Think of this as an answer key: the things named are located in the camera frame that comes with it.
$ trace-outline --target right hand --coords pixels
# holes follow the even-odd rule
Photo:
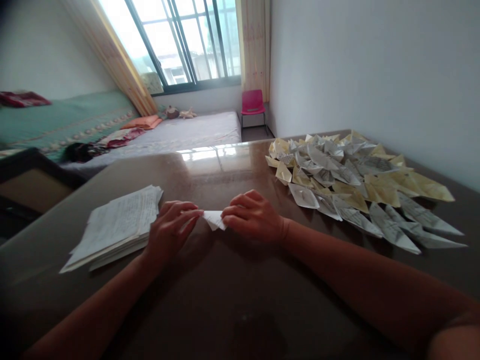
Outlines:
[[[235,196],[221,217],[225,225],[246,238],[278,243],[287,236],[287,219],[256,190]]]

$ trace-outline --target windowsill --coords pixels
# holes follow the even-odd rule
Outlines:
[[[220,79],[206,80],[205,82],[200,81],[197,84],[185,83],[179,85],[170,85],[163,88],[164,92],[152,94],[151,96],[161,97],[165,95],[173,94],[182,94],[182,93],[192,93],[196,91],[209,90],[209,89],[219,89],[238,86],[242,83],[241,76],[231,76],[224,77]]]

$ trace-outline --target red plastic chair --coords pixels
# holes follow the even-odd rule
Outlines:
[[[267,123],[265,120],[264,95],[262,90],[249,90],[241,94],[241,129],[244,128],[244,115],[263,114],[263,125],[265,126],[266,134]]]

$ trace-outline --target forearm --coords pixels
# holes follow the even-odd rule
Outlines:
[[[23,358],[99,359],[128,311],[158,273],[138,256],[37,341]]]
[[[282,245],[350,307],[399,346],[416,352],[445,324],[479,305],[437,279],[291,220]]]

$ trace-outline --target brown table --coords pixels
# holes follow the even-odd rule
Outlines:
[[[84,266],[58,274],[94,208],[150,184],[165,190],[162,202],[192,201],[205,210],[222,210],[234,196],[257,189],[285,217],[411,265],[480,299],[480,194],[408,161],[456,197],[453,203],[422,204],[465,233],[452,240],[469,245],[423,249],[418,256],[298,207],[267,166],[269,144],[118,161],[0,248],[3,325],[15,348],[32,344],[133,259],[132,254],[91,273]],[[242,239],[229,229],[211,232],[201,220],[176,261],[131,310],[104,357],[251,359],[252,352],[258,359],[402,356],[281,249]]]

